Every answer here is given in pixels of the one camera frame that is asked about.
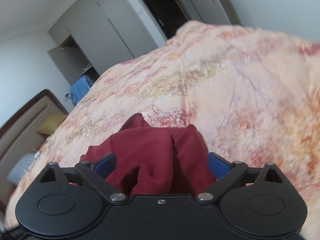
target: ceiling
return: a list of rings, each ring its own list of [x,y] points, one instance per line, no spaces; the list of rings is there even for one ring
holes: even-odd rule
[[[77,0],[0,0],[0,42],[48,30]]]

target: blue cloth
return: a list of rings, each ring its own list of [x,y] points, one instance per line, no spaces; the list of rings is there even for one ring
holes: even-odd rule
[[[91,79],[84,75],[79,78],[70,88],[70,98],[74,106],[76,106],[79,101],[84,98],[87,92],[92,87],[93,83]]]

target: red garment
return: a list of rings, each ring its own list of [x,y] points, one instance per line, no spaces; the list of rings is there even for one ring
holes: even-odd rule
[[[207,149],[196,127],[153,128],[135,114],[80,161],[116,155],[116,169],[106,182],[126,195],[197,195],[215,182],[207,168]]]

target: floral pattern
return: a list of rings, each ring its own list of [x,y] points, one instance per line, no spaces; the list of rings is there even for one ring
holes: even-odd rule
[[[107,70],[40,149],[12,195],[46,163],[73,166],[140,112],[154,127],[194,124],[208,150],[275,162],[308,205],[302,235],[320,235],[320,44],[239,26],[186,23],[166,46]]]

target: headboard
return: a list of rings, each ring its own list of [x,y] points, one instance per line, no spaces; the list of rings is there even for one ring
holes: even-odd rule
[[[26,103],[0,128],[0,212],[6,205],[15,186],[7,176],[18,160],[27,153],[35,153],[46,138],[36,133],[50,114],[68,114],[49,90],[43,90]]]

